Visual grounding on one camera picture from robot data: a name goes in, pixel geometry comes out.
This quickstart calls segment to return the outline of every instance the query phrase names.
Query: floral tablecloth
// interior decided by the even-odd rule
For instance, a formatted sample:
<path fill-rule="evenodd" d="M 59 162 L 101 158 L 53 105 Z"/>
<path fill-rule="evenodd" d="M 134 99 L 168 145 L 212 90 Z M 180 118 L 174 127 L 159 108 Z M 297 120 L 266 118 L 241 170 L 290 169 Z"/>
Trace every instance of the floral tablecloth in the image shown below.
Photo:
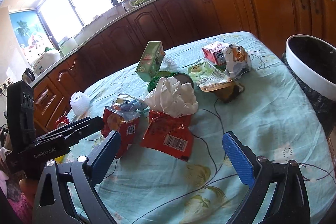
<path fill-rule="evenodd" d="M 336 194 L 329 146 L 315 112 L 285 65 L 252 34 L 236 32 L 199 40 L 166 51 L 179 72 L 204 60 L 202 46 L 214 41 L 242 45 L 253 70 L 240 79 L 245 91 L 228 104 L 195 88 L 199 110 L 190 126 L 194 146 L 188 162 L 143 148 L 139 142 L 148 122 L 142 116 L 134 144 L 114 160 L 106 178 L 96 186 L 111 215 L 121 224 L 225 223 L 248 187 L 236 175 L 222 148 L 222 136 L 233 131 L 256 155 L 275 162 L 296 160 L 301 165 L 310 202 L 311 223 L 320 221 Z M 82 117 L 101 116 L 119 93 L 144 98 L 147 84 L 135 73 L 137 64 L 89 87 L 90 108 Z M 76 117 L 71 111 L 71 121 Z M 88 155 L 103 141 L 100 133 L 72 147 L 66 161 Z M 76 191 L 69 184 L 77 212 L 85 217 Z M 254 223 L 263 219 L 275 185 L 271 185 Z"/>

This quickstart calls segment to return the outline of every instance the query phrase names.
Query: person's hand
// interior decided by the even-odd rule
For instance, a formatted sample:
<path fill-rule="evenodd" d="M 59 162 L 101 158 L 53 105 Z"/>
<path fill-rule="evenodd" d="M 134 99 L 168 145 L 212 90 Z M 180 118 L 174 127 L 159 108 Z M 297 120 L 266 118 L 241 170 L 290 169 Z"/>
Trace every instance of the person's hand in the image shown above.
<path fill-rule="evenodd" d="M 21 191 L 26 196 L 26 200 L 29 203 L 29 205 L 32 207 L 34 205 L 34 199 L 38 183 L 39 183 L 38 180 L 32 180 L 32 179 L 22 179 L 19 182 Z"/>

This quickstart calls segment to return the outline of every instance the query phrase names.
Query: black kettle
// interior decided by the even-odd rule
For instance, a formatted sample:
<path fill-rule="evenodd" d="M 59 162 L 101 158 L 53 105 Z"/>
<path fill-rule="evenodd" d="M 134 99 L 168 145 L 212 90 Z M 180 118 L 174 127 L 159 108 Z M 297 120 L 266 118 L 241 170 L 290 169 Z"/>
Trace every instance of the black kettle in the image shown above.
<path fill-rule="evenodd" d="M 33 71 L 29 68 L 26 68 L 26 71 L 22 75 L 22 80 L 25 81 L 28 85 L 35 80 L 35 75 Z"/>

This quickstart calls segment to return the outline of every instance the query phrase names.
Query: pink lace fabric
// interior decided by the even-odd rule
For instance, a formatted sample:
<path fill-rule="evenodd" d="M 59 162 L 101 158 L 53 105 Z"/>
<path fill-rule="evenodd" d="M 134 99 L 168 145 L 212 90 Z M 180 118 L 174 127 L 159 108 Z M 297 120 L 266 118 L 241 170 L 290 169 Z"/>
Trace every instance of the pink lace fabric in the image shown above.
<path fill-rule="evenodd" d="M 27 203 L 26 196 L 22 193 L 19 202 L 8 199 L 8 202 L 21 219 L 23 224 L 32 224 L 33 208 Z"/>

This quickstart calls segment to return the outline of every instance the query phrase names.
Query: faucet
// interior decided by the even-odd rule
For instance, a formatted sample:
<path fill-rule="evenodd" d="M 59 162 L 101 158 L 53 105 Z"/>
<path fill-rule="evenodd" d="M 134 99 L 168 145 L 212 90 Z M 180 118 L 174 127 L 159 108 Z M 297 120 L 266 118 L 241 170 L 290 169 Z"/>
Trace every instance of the faucet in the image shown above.
<path fill-rule="evenodd" d="M 121 0 L 121 5 L 124 8 L 125 12 L 127 13 L 126 3 L 123 0 Z"/>

